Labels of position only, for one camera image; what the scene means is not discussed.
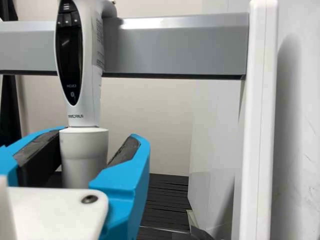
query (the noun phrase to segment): blue plastic holder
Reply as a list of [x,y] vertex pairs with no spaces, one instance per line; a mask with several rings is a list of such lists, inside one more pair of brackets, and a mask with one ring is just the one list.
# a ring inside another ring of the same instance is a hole
[[150,144],[136,134],[131,137],[140,142],[133,159],[104,169],[89,183],[109,198],[100,240],[135,240],[138,235],[148,193]]

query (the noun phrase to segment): white wall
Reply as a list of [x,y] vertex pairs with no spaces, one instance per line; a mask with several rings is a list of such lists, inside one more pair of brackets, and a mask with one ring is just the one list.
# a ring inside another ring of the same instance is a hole
[[[20,21],[54,21],[57,0],[16,0]],[[199,14],[194,0],[117,0],[119,17]],[[57,77],[23,76],[18,81],[23,133],[67,125]],[[110,158],[131,133],[151,144],[153,173],[188,175],[194,80],[103,78],[100,126],[109,129]]]
[[272,240],[320,239],[320,1],[279,1]]

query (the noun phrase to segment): metal frame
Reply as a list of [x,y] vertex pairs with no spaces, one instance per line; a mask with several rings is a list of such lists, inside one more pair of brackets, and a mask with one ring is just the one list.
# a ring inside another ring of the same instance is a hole
[[[240,79],[249,14],[105,18],[103,77]],[[57,75],[55,22],[0,24],[0,74]]]

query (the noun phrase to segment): black rubber pad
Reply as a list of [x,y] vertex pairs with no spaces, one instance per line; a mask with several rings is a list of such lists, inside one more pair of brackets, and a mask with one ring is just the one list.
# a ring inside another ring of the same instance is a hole
[[14,156],[20,187],[42,187],[61,165],[59,131],[36,137]]

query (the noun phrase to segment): white panel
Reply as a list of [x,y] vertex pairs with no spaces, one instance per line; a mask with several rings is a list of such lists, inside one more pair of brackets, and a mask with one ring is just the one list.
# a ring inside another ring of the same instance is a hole
[[226,240],[231,238],[235,175],[241,175],[243,87],[240,80],[201,80],[193,108],[188,198],[199,226]]
[[320,1],[279,1],[271,238],[320,236]]
[[17,239],[14,215],[7,188],[7,176],[5,175],[0,175],[0,239]]
[[240,240],[269,240],[274,147],[278,3],[250,3]]
[[[98,190],[9,187],[8,192],[18,240],[97,240],[108,213],[108,198]],[[82,203],[90,195],[98,199]]]

